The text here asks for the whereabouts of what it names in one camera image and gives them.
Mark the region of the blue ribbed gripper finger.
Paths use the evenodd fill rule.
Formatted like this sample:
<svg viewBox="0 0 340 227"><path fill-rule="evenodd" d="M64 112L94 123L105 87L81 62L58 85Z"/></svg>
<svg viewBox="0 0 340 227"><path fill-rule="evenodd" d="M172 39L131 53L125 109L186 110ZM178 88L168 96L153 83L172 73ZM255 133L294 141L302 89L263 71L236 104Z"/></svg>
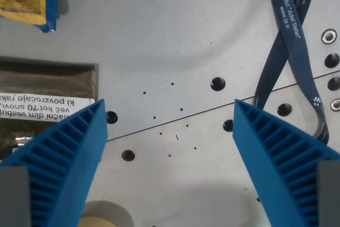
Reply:
<svg viewBox="0 0 340 227"><path fill-rule="evenodd" d="M339 153L282 119L236 100L233 139L271 226L318 226L317 165Z"/></svg>
<svg viewBox="0 0 340 227"><path fill-rule="evenodd" d="M108 138L103 99L31 139L2 162L26 167L32 226L77 226Z"/></svg>

